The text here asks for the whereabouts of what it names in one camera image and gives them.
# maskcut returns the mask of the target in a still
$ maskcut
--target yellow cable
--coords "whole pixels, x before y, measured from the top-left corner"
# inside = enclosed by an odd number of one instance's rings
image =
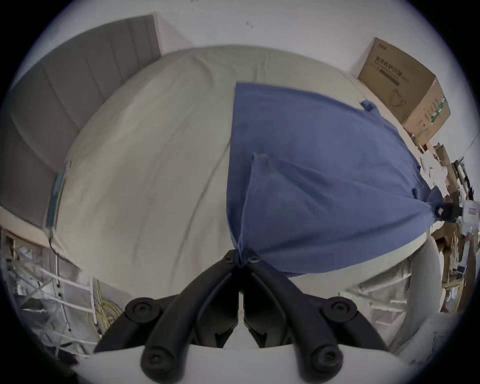
[[[104,335],[108,328],[112,325],[112,323],[117,319],[118,316],[121,315],[123,312],[117,303],[111,300],[105,300],[102,298],[102,292],[100,290],[100,284],[98,280],[96,280],[96,294],[98,299],[95,299],[97,303],[97,308],[95,308],[96,318],[98,322],[98,327],[101,331],[101,334]],[[99,332],[94,328],[93,323],[90,321],[89,312],[87,313],[87,323],[98,339],[100,339]]]

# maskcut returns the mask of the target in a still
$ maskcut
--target gray upholstered headboard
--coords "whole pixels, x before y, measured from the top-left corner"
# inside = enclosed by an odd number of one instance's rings
[[[62,44],[30,69],[0,113],[0,205],[42,227],[54,179],[90,117],[160,58],[153,15],[120,20]]]

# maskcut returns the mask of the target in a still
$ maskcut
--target blue fabric cover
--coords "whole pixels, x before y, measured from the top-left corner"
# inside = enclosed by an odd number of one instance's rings
[[[227,216],[234,246],[280,271],[320,273],[416,239],[443,201],[397,129],[323,95],[237,83]]]

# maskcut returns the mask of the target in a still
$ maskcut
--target black plastic bracket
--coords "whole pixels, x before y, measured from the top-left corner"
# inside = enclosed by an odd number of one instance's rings
[[[179,295],[132,300],[95,352],[145,345],[144,373],[159,383],[183,374],[189,344],[222,348],[238,323],[238,292],[244,322],[261,347],[295,344],[305,381],[321,383],[342,367],[338,343],[386,350],[382,339],[345,298],[303,294],[283,273],[247,251],[229,251]]]

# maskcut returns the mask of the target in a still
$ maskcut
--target white bed sheet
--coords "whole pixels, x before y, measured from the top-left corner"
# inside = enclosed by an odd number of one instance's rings
[[[420,158],[366,87],[324,63],[248,47],[172,53],[118,89],[70,149],[54,240],[72,262],[133,296],[159,298],[179,293],[232,249],[226,186],[238,81],[313,91],[359,109],[368,98]],[[374,260],[293,281],[306,293],[335,295],[405,259],[428,234]]]

